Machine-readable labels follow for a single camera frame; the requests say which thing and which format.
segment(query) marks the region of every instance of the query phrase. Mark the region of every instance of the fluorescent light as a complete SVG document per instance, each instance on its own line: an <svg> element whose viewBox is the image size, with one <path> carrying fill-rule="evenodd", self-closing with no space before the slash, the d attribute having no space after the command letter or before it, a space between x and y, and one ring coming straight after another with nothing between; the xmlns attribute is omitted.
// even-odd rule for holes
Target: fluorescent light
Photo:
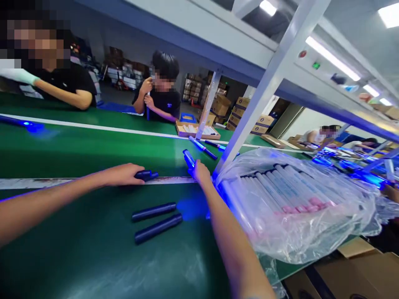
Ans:
<svg viewBox="0 0 399 299"><path fill-rule="evenodd" d="M399 26L399 3L381 8L378 13L387 28Z"/></svg>
<svg viewBox="0 0 399 299"><path fill-rule="evenodd" d="M379 96L379 92L372 88L370 85L364 85L363 88L368 91L373 97Z"/></svg>
<svg viewBox="0 0 399 299"><path fill-rule="evenodd" d="M334 64L337 68L347 74L353 81L359 81L360 77L354 71L352 71L348 66L343 64L337 57L331 54L325 47L315 41L314 38L308 37L306 43L315 49L318 53L324 56L329 62Z"/></svg>
<svg viewBox="0 0 399 299"><path fill-rule="evenodd" d="M382 104L384 104L385 106L392 106L392 103L389 102L386 98L382 98L379 100Z"/></svg>
<svg viewBox="0 0 399 299"><path fill-rule="evenodd" d="M266 0L263 0L259 7L267 12L271 17L274 16L277 11L277 8L275 8L269 1Z"/></svg>

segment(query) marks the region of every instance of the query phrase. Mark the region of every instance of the transparent plastic bag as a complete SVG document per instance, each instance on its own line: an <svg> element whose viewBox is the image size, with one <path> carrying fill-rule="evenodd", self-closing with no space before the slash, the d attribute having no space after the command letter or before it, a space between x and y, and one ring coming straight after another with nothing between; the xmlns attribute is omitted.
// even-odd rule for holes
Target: transparent plastic bag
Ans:
<svg viewBox="0 0 399 299"><path fill-rule="evenodd" d="M273 169L275 164L288 164L309 175L328 197L341 203L313 213L270 213L265 193L249 188L241 176ZM334 251L349 235L376 235L381 231L381 223L399 216L399 205L384 201L372 185L267 148L238 156L220 173L215 185L254 250L291 264L318 260ZM377 212L376 203L381 213Z"/></svg>

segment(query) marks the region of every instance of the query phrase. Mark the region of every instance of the storage shelf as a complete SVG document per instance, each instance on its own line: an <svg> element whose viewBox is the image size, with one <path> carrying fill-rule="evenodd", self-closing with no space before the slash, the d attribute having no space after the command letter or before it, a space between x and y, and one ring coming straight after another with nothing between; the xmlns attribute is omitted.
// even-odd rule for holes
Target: storage shelf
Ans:
<svg viewBox="0 0 399 299"><path fill-rule="evenodd" d="M212 1L77 2L159 38L165 51L251 86L258 85L278 47ZM297 64L293 64L276 95L399 143L399 127L393 122Z"/></svg>

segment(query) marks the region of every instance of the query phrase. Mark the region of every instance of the white glove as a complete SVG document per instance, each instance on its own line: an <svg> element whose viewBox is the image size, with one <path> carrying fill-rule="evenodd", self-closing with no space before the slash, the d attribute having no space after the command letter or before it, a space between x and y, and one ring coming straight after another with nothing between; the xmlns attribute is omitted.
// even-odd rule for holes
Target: white glove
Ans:
<svg viewBox="0 0 399 299"><path fill-rule="evenodd" d="M39 79L24 69L0 69L0 76L29 85Z"/></svg>

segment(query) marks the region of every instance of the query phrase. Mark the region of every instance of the floor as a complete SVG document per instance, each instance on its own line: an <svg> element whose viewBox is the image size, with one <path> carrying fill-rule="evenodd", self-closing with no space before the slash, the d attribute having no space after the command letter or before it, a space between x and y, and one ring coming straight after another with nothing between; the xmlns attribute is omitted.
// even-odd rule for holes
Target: floor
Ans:
<svg viewBox="0 0 399 299"><path fill-rule="evenodd" d="M101 99L104 102L113 102L117 104L130 106L135 96L134 91L119 91L116 88L112 87L110 84L104 82L100 83L100 90L101 90ZM194 117L198 119L201 116L202 109L192 107L187 102L182 102L180 107L180 113L193 114Z"/></svg>

